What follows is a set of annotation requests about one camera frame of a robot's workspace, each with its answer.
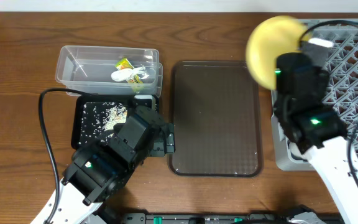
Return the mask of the rice leftovers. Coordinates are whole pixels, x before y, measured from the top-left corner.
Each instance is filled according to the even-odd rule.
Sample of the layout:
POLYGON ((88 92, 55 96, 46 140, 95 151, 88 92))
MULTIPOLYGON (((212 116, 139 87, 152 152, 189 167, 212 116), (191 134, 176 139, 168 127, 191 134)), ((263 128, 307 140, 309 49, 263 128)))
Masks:
POLYGON ((116 124, 125 123, 127 108, 116 102, 87 102, 84 104, 78 145, 83 146, 116 124))

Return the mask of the yellow plate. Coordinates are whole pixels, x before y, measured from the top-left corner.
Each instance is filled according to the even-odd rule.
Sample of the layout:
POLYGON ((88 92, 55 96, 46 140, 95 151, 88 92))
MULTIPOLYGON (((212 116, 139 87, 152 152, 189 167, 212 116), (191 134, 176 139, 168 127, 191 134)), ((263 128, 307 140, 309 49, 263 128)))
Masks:
POLYGON ((290 16, 276 16, 260 23, 246 45, 246 64, 252 78, 262 87, 276 89, 276 59, 286 53, 298 52, 299 40, 307 26, 290 16))

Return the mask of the white wrapper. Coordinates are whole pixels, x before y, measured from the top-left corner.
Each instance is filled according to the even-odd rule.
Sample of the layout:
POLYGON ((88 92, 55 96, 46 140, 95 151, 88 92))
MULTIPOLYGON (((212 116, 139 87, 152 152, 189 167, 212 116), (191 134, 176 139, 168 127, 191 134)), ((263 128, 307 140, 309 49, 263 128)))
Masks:
POLYGON ((137 68, 123 68, 121 70, 117 70, 112 72, 111 78, 116 82, 122 82, 124 80, 133 79, 135 76, 141 76, 141 78, 147 78, 149 75, 145 71, 145 67, 137 67, 137 68))

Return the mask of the orange green snack wrapper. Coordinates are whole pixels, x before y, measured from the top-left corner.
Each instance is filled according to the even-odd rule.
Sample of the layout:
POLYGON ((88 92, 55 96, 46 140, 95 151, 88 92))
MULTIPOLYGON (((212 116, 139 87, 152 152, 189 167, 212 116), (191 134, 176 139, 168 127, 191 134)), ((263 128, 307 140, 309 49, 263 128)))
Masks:
MULTIPOLYGON (((116 66, 117 70, 121 70, 123 68, 137 68, 137 67, 134 67, 130 63, 130 61, 128 61, 128 59, 126 59, 126 58, 123 58, 122 60, 118 61, 118 63, 115 64, 115 66, 116 66)), ((138 75, 136 75, 135 78, 133 78, 133 79, 128 79, 125 81, 128 83, 143 83, 140 76, 138 76, 138 75)))

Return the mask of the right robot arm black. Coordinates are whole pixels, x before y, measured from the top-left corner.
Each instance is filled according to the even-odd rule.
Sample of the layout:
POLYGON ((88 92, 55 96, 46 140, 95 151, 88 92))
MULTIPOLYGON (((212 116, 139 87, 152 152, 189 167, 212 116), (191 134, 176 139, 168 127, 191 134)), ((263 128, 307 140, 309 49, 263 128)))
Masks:
POLYGON ((293 152, 308 161, 323 180, 345 223, 358 223, 358 158, 347 128, 322 102, 329 73, 323 69, 332 42, 307 39, 301 26, 295 48, 276 61, 274 113, 293 152))

